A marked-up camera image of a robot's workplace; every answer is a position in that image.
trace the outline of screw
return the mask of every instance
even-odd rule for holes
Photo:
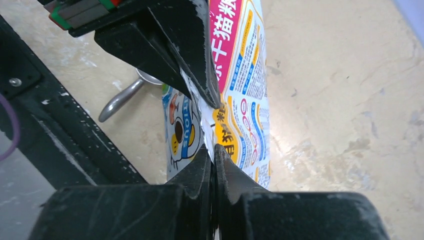
[[[9,83],[13,87],[19,87],[20,85],[22,85],[22,81],[19,78],[15,78],[15,77],[9,79]]]

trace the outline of red component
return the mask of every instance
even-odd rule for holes
[[[115,7],[117,7],[123,0],[109,0]]]
[[[59,28],[61,28],[62,30],[66,30],[63,26],[61,26],[59,23],[57,23],[53,18],[52,18],[52,16],[51,15],[48,15],[48,18],[53,22],[53,23],[55,23],[57,26],[59,26]]]

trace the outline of cartoon cat illustration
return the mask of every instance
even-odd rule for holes
[[[203,140],[203,132],[193,102],[181,92],[173,91],[166,111],[170,164],[178,170],[181,160],[191,161]]]

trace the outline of pink label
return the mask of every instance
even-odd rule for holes
[[[211,0],[209,2],[210,42],[219,92],[228,81],[234,43],[243,0]]]

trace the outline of cat food bag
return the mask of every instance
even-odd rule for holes
[[[265,29],[260,0],[211,0],[210,41],[221,106],[212,109],[181,70],[191,99],[162,87],[167,178],[193,160],[203,143],[211,159],[221,144],[231,160],[267,188],[270,182],[270,111]]]

